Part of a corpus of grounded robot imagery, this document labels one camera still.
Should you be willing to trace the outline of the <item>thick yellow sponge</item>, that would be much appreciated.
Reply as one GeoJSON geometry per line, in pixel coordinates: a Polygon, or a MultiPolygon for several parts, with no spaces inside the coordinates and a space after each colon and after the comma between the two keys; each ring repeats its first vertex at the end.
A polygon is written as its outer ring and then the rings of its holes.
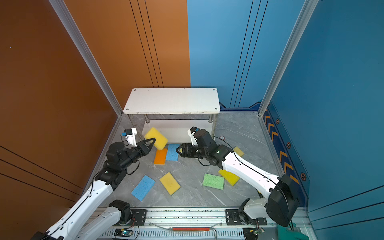
{"type": "Polygon", "coordinates": [[[168,143],[168,139],[160,133],[156,128],[152,127],[145,135],[144,137],[146,139],[152,139],[154,138],[156,141],[154,143],[154,146],[159,150],[163,150],[168,143]]]}

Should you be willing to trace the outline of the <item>white two-tier shelf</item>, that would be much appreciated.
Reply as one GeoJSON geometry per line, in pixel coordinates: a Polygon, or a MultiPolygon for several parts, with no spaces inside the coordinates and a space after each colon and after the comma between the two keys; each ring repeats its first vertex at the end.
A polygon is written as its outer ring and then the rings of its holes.
{"type": "Polygon", "coordinates": [[[124,107],[125,115],[145,117],[143,135],[155,128],[170,144],[191,142],[192,127],[213,135],[219,113],[216,88],[133,89],[124,107]]]}

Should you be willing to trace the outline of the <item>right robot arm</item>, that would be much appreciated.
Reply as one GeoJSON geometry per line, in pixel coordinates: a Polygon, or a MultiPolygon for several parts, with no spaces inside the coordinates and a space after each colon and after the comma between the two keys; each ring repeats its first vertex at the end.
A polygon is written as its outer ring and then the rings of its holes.
{"type": "Polygon", "coordinates": [[[268,173],[247,162],[229,145],[219,145],[205,129],[191,128],[190,143],[182,143],[176,152],[183,158],[205,159],[212,166],[238,176],[254,187],[262,198],[246,199],[238,209],[240,221],[250,225],[257,218],[271,218],[282,227],[291,227],[299,207],[299,187],[287,175],[268,173]]]}

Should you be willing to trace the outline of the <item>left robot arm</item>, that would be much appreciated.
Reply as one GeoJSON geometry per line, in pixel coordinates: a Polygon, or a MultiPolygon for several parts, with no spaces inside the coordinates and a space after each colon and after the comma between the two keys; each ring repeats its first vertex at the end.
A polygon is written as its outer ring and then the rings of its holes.
{"type": "Polygon", "coordinates": [[[115,142],[109,146],[107,160],[103,168],[94,176],[94,180],[86,193],[75,205],[46,232],[36,232],[34,240],[95,240],[115,224],[134,223],[135,218],[130,204],[115,200],[95,220],[87,220],[110,196],[128,175],[127,168],[150,153],[156,139],[151,138],[129,148],[123,142],[115,142]]]}

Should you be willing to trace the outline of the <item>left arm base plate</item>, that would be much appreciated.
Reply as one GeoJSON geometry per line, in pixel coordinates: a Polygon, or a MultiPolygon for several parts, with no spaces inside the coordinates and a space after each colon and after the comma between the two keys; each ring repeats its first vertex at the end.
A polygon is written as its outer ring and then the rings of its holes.
{"type": "Polygon", "coordinates": [[[143,226],[147,217],[147,210],[145,209],[125,210],[122,212],[119,211],[119,213],[121,213],[121,217],[119,221],[114,224],[114,226],[143,226]]]}

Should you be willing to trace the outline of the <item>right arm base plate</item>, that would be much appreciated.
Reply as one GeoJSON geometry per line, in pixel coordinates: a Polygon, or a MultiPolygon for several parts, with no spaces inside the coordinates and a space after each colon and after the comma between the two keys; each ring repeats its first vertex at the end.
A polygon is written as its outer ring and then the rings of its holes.
{"type": "Polygon", "coordinates": [[[268,224],[266,218],[256,218],[254,220],[252,219],[242,220],[238,209],[226,209],[225,213],[226,213],[226,223],[228,226],[239,226],[239,225],[266,226],[268,224]]]}

